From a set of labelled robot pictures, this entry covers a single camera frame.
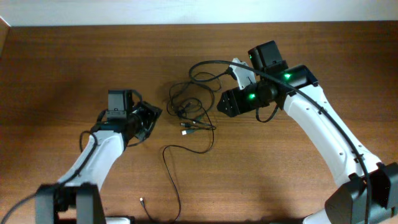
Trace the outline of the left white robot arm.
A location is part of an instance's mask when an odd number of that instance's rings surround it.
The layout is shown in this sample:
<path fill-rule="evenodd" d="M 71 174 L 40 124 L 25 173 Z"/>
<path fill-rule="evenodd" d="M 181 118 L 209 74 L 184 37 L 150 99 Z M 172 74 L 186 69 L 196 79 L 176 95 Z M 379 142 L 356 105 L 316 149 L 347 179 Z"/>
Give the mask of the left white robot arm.
<path fill-rule="evenodd" d="M 134 223 L 132 216 L 104 214 L 100 190 L 131 139 L 149 138 L 162 110 L 136 90 L 110 90 L 108 107 L 88 131 L 89 140 L 74 165 L 56 184 L 44 184 L 35 196 L 36 223 Z"/>

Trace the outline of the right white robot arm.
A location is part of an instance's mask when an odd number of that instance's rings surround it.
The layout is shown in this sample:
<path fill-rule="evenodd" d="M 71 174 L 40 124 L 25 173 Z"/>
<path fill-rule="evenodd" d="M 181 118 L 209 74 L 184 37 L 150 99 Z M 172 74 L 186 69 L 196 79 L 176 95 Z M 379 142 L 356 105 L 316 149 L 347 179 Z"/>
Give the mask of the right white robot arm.
<path fill-rule="evenodd" d="M 380 223 L 397 215 L 397 164 L 384 164 L 349 130 L 329 104 L 314 74 L 290 67 L 275 42 L 234 58 L 229 73 L 238 86 L 225 91 L 218 111 L 230 117 L 276 104 L 306 133 L 325 160 L 337 190 L 324 207 L 300 223 Z"/>

